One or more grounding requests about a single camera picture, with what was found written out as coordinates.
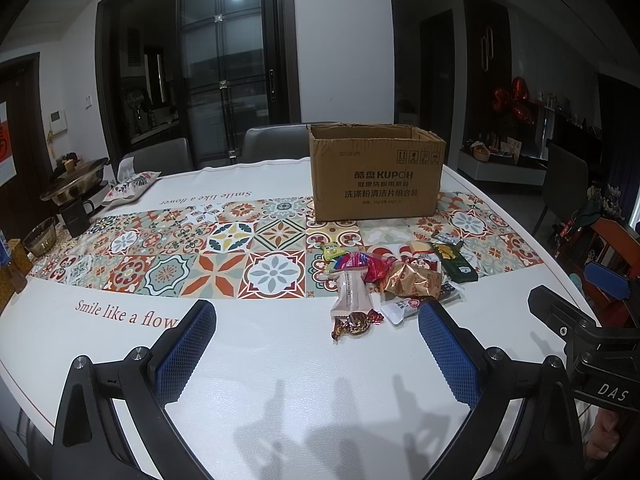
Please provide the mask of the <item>person's right hand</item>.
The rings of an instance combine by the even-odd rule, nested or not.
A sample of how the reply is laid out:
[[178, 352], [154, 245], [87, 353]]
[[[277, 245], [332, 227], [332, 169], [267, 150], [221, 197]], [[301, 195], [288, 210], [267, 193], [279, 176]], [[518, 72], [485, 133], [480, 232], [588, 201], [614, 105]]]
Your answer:
[[620, 440], [616, 432], [617, 423], [616, 413], [600, 408], [585, 447], [587, 458], [604, 460], [616, 448]]

